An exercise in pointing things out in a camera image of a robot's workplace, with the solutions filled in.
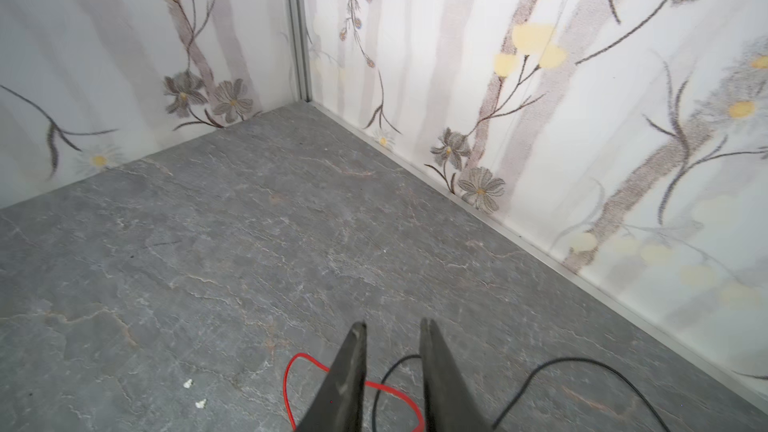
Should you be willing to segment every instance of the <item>white baseboard trim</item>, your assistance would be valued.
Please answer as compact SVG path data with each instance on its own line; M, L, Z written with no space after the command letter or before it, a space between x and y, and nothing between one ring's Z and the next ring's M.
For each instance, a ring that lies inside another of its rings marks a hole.
M536 257L536 259L541 261L543 264L546 264L552 270L559 273L560 275L562 275L572 283L576 284L576 286L578 286L581 290L587 292L592 297L596 298L597 300L602 302L604 305L609 307L610 310L616 312L621 317L627 319L629 322L631 322L633 325L638 327L640 330L644 331L649 336L655 338L656 340L658 340L659 342L667 346L669 349L671 349L673 352L675 352L685 360L688 360L693 365L698 367L698 369L701 369L707 375L711 376L713 379L717 380L725 387L731 389L733 392L741 396L744 400L747 400L752 405L762 410L764 413L768 414L768 399L762 397L754 390L742 384L736 378L733 372L731 372L730 370L722 369L716 366L715 364L709 362L705 358L702 358L696 352L689 349L687 346L683 345L681 342L677 341L676 338L669 335L667 332L662 331L652 323L643 319L641 316L639 316L635 312L632 312L631 310L623 306L621 303L617 302L615 299L607 295L605 292L602 292L599 288L595 287L590 282L587 282L583 278L569 271L560 262L554 260L548 254L546 254L539 248L535 247L530 242L526 241L522 235L519 235L513 230L508 229L505 226L502 226L501 224L499 224L494 220L491 220L490 217L480 214L475 210L474 207L470 206L469 204L461 200L460 197L457 197L451 193L448 193L448 191L445 189L445 187L442 186L441 183L429 177L424 172L418 170L417 168L415 168L414 166L406 162L405 159L395 155L394 153L390 152L388 149L381 147L379 143L376 142L373 138L366 135L361 130L357 129L357 127L349 124L346 120L337 116L333 112L329 111L321 104L312 101L310 105L312 105L314 108L316 108L317 110L321 111L323 114L331 118L334 122L338 123L345 129L349 130L351 133L355 134L361 140L370 144L370 146L373 147L374 149L378 150L385 156L389 157L391 160L396 162L400 167L404 168L405 170L407 170L417 178L421 179L422 182L426 183L430 187L434 188L437 192L443 194L445 197L452 200L453 203L455 203L457 206L464 208L464 210L466 210L467 212L475 216L477 219L483 221L489 227L493 228L496 232L498 232L501 235L504 235L513 244L519 246L520 248L525 250L527 253Z

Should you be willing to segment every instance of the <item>cable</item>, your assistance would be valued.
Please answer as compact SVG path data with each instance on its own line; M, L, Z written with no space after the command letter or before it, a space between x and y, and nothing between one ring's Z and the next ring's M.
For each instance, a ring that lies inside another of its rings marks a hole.
M398 360L397 362L395 362L394 365L389 368L389 370L386 372L386 374L384 374L384 378L382 379L381 383L384 384L386 382L386 380L388 379L389 375L397 368L397 366L399 366L400 364L402 364L406 360L409 360L409 359L412 359L412 358L421 358L421 356L419 356L418 354L411 354L411 355L407 355L407 356L401 358L400 360ZM604 364L604 363L600 362L599 360L594 360L594 359L590 359L590 358L586 358L586 357L560 357L560 358L554 358L552 360L547 360L543 364L537 366L536 369L533 369L533 371L525 379L525 382L523 382L523 385L520 387L520 390L518 390L518 392L514 395L512 400L509 401L509 404L507 404L507 407L505 407L504 410L502 410L502 412L498 415L496 420L493 421L493 424L491 425L491 429L496 430L498 428L498 426L500 425L502 420L504 420L504 418L507 416L507 414L509 414L509 411L514 407L514 405L518 402L518 400L520 400L520 398L523 396L523 394L525 393L525 391L528 388L528 386L531 384L531 381L536 376L536 374L541 372L543 369L546 369L547 367L550 367L551 365L560 364L561 362L586 362L588 364L594 364L594 365L597 365L599 367L602 367L602 368L608 370L609 372L612 372L614 375L618 376L621 380L623 380L628 386L630 386L632 391L634 391L638 395L638 397L640 399L642 399L643 403L646 405L646 407L648 407L648 410L650 410L650 412L654 415L654 417L658 421L658 423L661 426L661 428L664 429L664 432L670 432L670 428L667 427L667 424L664 422L664 419L662 419L661 416L659 416L659 414L656 411L656 409L654 408L654 406L648 401L648 399L643 395L643 393L640 392L639 389L637 387L635 387L634 384L632 384L629 381L629 379L627 379L625 376L622 375L621 372L619 372L618 370L612 368L611 366L609 366L607 364ZM371 432L376 432L376 406L378 405L378 402L379 402L379 392L376 392L376 397L373 399L373 410L371 410Z
M382 378L381 384L384 385L386 380L389 378L389 376L392 374L392 372L397 369L397 366L405 362L406 360L410 359L420 359L422 358L419 354L410 354L405 356L404 358L401 358L397 362L395 362L389 370L384 374L384 377ZM376 391L376 395L373 397L373 407L371 408L371 432L376 432L376 406L379 405L379 395L381 395L382 392L380 390Z
M288 412L288 420L290 421L290 426L295 430L296 429L296 421L293 419L293 412L291 412L290 404L288 403L288 372L290 371L291 366L293 365L293 361L303 358L310 362L312 362L315 366L317 366L319 369L321 369L323 372L328 372L328 367L321 364L317 359L312 357L309 354L298 353L294 355L291 360L288 362L288 365L286 366L286 371L283 374L283 401L285 402L286 406L286 412ZM424 431L424 417L422 416L422 412L418 409L418 406L416 405L416 402L411 400L410 397L405 395L403 392L401 392L398 389L394 389L391 387L387 387L384 384L377 384L376 382L371 382L370 380L366 380L366 387L374 388L376 389L377 397L378 394L383 390L384 392L387 392L388 394L394 395L398 399L404 401L410 408L413 409L414 413L416 413L416 418L418 419L418 425L415 429L413 429L412 432L423 432Z

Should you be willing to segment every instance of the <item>yellow flower center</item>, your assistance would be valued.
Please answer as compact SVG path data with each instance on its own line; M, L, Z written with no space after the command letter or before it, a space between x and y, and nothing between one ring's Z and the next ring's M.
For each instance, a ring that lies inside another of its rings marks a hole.
M755 69L768 69L768 56L759 56L752 61Z
M93 156L91 157L91 164L93 164L96 167L105 167L107 165L107 158L104 156Z
M734 119L744 119L755 113L754 102L736 102L728 109L728 115Z

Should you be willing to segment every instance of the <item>floral wallpaper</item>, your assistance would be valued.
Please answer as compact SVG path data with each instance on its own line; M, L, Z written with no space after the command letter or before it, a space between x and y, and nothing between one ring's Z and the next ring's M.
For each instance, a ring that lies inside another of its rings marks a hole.
M305 4L315 101L768 398L764 0Z
M0 0L0 207L296 99L285 0Z

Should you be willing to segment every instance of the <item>gray marble floor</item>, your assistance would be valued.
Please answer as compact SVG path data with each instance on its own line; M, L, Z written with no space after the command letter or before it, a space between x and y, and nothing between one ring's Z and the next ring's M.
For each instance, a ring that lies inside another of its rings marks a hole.
M580 354L625 372L673 431L768 430L768 416L306 104L0 211L0 428L288 431L294 353L329 364L364 319L377 379L417 350L423 316L489 419L536 364ZM298 416L322 377L297 362ZM416 398L419 381L411 363L392 384ZM414 425L407 406L381 402L380 430ZM617 379L567 364L502 428L660 429Z

